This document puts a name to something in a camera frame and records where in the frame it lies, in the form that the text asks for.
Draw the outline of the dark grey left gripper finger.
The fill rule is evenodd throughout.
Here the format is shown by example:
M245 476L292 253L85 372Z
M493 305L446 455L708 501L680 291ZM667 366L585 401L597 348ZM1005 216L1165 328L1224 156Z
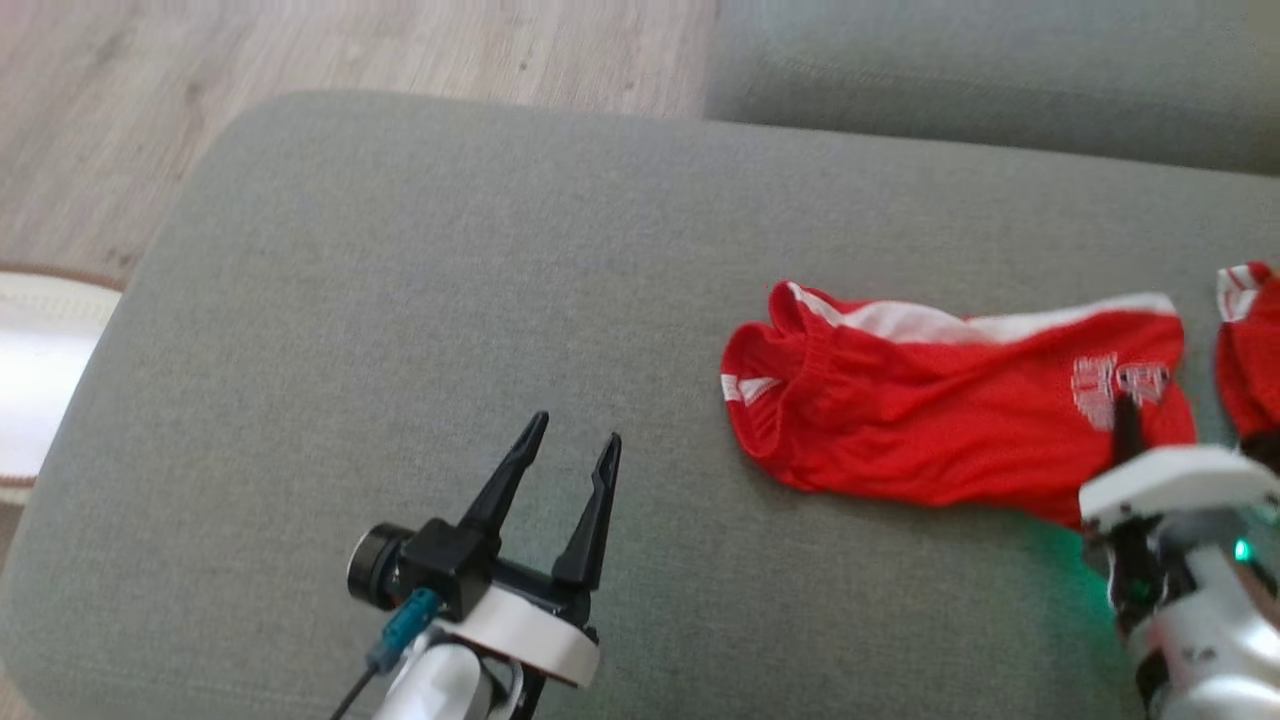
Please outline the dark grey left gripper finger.
M553 564L556 583L572 592L591 593L600 584L621 454L622 438L611 433L590 475L591 496L568 543Z
M460 528L479 534L490 557L500 552L500 532L525 471L535 462L550 415L534 413L485 486L470 503Z

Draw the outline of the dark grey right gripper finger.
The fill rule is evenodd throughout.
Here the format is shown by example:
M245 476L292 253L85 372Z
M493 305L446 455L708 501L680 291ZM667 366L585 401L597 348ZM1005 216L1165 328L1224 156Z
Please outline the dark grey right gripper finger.
M1133 395L1121 393L1114 404L1110 468L1120 468L1148 448L1140 402Z

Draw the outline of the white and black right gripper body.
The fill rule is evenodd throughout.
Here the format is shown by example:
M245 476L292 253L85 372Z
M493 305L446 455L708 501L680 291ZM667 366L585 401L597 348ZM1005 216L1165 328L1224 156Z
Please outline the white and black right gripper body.
M1089 530L1169 512L1280 507L1280 477L1221 446L1162 446L1087 482L1078 505Z

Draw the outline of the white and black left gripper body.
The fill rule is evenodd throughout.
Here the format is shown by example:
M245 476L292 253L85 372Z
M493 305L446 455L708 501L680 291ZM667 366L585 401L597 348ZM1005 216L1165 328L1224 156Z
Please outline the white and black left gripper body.
M518 562L492 568L492 584L465 619L439 612L435 626L489 655L522 664L559 684L593 683L599 638L589 625L593 591L570 585Z

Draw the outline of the red white basketball jersey shirt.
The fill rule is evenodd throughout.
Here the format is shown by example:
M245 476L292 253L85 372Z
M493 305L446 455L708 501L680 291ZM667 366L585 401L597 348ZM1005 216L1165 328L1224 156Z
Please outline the red white basketball jersey shirt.
M1243 446L1280 434L1280 273L1261 261L1219 270L1215 373Z

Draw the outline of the white rug with brown trim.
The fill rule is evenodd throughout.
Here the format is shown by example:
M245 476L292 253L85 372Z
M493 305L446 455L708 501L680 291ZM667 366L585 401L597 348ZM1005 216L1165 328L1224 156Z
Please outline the white rug with brown trim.
M0 263L0 506L24 506L123 295L100 275Z

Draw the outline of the grey fabric sofa seat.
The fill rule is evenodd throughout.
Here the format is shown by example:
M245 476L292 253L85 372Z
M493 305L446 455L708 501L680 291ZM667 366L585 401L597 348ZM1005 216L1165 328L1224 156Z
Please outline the grey fabric sofa seat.
M346 565L458 519L539 410L504 528L547 569L608 436L602 670L538 720L1139 720L1102 580L1015 512L823 498L739 451L773 283L951 313L1135 291L1220 439L1213 273L1280 261L1280 178L370 92L241 115L184 182L0 579L38 720L326 720L383 615Z

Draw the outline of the grey seamed sofa cushion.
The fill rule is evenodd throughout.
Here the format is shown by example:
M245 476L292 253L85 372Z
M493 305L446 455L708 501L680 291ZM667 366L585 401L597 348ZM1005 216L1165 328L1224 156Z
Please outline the grey seamed sofa cushion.
M717 0L703 114L1280 176L1280 0Z

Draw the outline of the red white basketball shorts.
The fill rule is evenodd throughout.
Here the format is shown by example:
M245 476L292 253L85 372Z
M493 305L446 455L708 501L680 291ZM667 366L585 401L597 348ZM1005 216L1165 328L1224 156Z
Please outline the red white basketball shorts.
M1196 439L1165 293L956 316L785 281L768 307L730 336L719 380L741 450L796 489L1075 529L1079 489L1112 461L1119 400L1149 445Z

